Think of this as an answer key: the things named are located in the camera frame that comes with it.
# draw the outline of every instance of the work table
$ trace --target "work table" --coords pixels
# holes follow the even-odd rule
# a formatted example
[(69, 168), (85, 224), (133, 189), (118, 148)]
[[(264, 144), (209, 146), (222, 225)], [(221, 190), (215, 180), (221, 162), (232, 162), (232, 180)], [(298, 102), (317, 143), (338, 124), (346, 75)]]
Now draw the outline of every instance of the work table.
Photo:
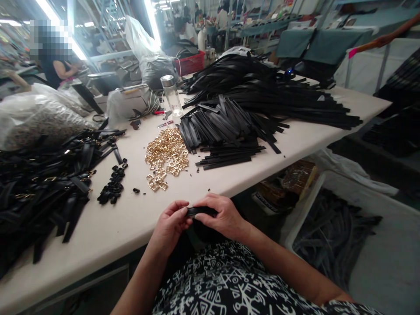
[[(350, 108), (351, 115), (360, 116), (364, 123), (390, 105), (388, 101), (341, 87), (333, 88), (330, 93), (339, 97), (337, 101)], [(208, 153), (189, 154), (189, 167), (178, 177), (167, 175), (166, 191), (159, 189), (153, 192), (146, 180), (152, 171), (144, 157), (147, 144), (161, 131), (156, 126), (162, 123), (162, 116), (150, 115), (142, 119), (140, 130), (135, 131), (126, 124), (126, 134), (117, 141), (120, 154), (122, 158), (127, 158), (129, 165), (122, 181), (125, 189), (121, 198), (116, 205), (108, 203), (104, 206), (96, 200), (102, 187), (109, 181), (112, 167), (117, 164), (114, 154), (110, 154), (96, 168), (90, 201), (70, 242), (62, 244), (62, 237), (55, 238), (53, 232), (45, 243), (39, 263), (32, 264), (32, 250), (29, 250), (0, 281), (0, 314), (21, 312), (147, 244), (159, 215), (171, 201), (184, 199), (194, 203), (209, 190), (233, 197), (297, 160), (356, 132), (362, 126), (346, 131), (290, 119), (285, 122), (290, 125), (289, 129), (274, 134), (281, 154), (275, 154), (267, 143), (259, 139), (260, 145), (267, 149), (252, 157), (252, 162), (208, 171), (200, 168), (199, 173), (196, 172), (195, 163)], [(140, 194), (135, 194), (133, 188), (138, 188)]]

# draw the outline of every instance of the forearm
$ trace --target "forearm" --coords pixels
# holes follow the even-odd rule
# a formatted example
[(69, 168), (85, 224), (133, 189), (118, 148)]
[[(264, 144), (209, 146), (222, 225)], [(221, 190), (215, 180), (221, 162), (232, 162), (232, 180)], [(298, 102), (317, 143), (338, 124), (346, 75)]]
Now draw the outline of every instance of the forearm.
[(415, 26), (416, 24), (420, 23), (420, 13), (418, 13), (415, 17), (411, 20), (408, 20), (406, 23), (401, 25), (398, 29), (396, 29), (393, 33), (391, 33), (394, 38), (400, 36), (401, 34), (408, 31), (410, 28)]
[(333, 299), (353, 301), (332, 281), (254, 226), (250, 227), (250, 233), (239, 241), (255, 253), (270, 273), (280, 276), (309, 301), (317, 305)]
[(77, 73), (77, 69), (69, 70), (60, 79), (62, 79), (62, 80), (68, 79), (69, 77), (72, 77), (76, 73)]
[(150, 314), (165, 271), (167, 258), (149, 248), (141, 258), (133, 277), (111, 315)]

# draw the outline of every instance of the glass water bottle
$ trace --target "glass water bottle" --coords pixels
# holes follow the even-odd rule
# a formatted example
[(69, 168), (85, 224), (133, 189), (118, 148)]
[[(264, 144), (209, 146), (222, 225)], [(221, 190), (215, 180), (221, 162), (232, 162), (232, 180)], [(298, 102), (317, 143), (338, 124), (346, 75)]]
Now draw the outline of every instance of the glass water bottle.
[(178, 90), (176, 88), (176, 82), (174, 76), (166, 75), (161, 77), (161, 83), (163, 90), (168, 101), (169, 107), (172, 110), (173, 117), (182, 116), (182, 106), (179, 101)]

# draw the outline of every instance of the plastic bag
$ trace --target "plastic bag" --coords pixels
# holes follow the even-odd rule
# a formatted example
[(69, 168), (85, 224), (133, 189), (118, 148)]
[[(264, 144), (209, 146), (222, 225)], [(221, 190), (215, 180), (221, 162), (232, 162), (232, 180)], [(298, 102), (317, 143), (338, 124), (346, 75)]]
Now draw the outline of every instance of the plastic bag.
[(372, 190), (389, 196), (395, 196), (398, 193), (397, 188), (372, 180), (359, 163), (342, 157), (341, 155), (334, 154), (330, 149), (321, 149), (309, 155), (309, 157), (321, 170), (332, 170), (353, 179)]
[(79, 114), (82, 117), (86, 117), (89, 115), (89, 112), (82, 108), (82, 104), (79, 100), (74, 97), (73, 95), (68, 95), (62, 91), (57, 91), (52, 87), (49, 87), (45, 84), (34, 83), (32, 85), (32, 92), (28, 92), (37, 95), (45, 95), (48, 98), (51, 98), (67, 108), (71, 109), (73, 112)]
[(179, 77), (172, 63), (173, 58), (161, 50), (138, 20), (127, 15), (125, 31), (127, 42), (140, 62), (143, 84), (147, 84), (152, 90), (160, 90), (162, 89), (160, 78), (164, 75), (172, 75), (178, 81)]
[(230, 55), (230, 54), (241, 55), (241, 56), (246, 57), (248, 52), (250, 52), (251, 50), (252, 49), (246, 48), (246, 47), (243, 47), (243, 46), (235, 46), (235, 47), (232, 47), (232, 48), (226, 50), (224, 53), (222, 53), (220, 58), (223, 57), (223, 56), (226, 56), (226, 55)]
[(74, 83), (82, 83), (82, 81), (80, 81), (80, 79), (66, 81), (60, 85), (60, 87), (58, 88), (58, 91), (64, 93), (70, 98), (73, 98), (73, 99), (76, 98), (82, 109), (88, 112), (93, 112), (93, 108), (72, 87)]
[(41, 136), (44, 145), (60, 145), (95, 124), (45, 95), (16, 94), (0, 103), (0, 150), (31, 147)]
[(106, 117), (109, 118), (108, 124), (111, 129), (124, 129), (126, 126), (121, 124), (133, 118), (133, 109), (143, 117), (157, 111), (159, 107), (159, 98), (147, 84), (142, 84), (130, 90), (129, 94), (124, 94), (121, 90), (110, 92), (106, 102)]

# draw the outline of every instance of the red basket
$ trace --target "red basket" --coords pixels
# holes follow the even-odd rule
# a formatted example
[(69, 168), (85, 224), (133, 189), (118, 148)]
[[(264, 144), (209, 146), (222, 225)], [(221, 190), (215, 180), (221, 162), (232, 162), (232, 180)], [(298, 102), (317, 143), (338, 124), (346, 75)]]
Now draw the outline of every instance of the red basket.
[[(198, 55), (182, 58), (179, 61), (175, 59), (175, 68), (180, 76), (191, 74), (204, 69), (204, 55), (206, 53), (199, 50)], [(181, 62), (181, 72), (179, 71), (179, 62)]]

